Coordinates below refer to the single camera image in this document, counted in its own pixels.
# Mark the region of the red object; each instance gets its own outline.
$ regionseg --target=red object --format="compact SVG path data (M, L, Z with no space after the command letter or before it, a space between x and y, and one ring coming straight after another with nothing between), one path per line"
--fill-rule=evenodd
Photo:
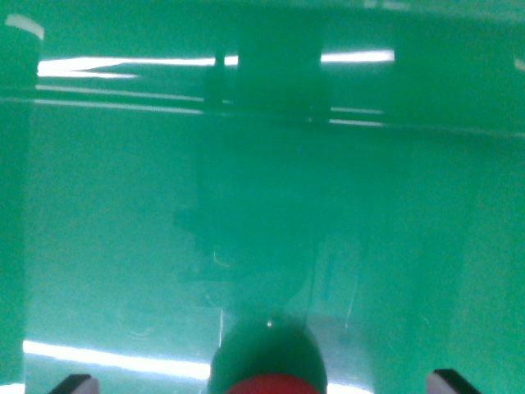
M304 380L282 373L258 375L236 383L226 394L319 394Z

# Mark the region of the glossy green surface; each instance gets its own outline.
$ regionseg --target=glossy green surface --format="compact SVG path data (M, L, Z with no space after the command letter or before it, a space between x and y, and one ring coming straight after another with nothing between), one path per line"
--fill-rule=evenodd
M2 5L0 385L520 392L515 4Z

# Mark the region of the green panel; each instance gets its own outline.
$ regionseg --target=green panel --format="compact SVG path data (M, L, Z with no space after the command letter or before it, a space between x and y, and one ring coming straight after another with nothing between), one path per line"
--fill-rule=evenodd
M525 9L489 6L0 9L0 385L519 392Z

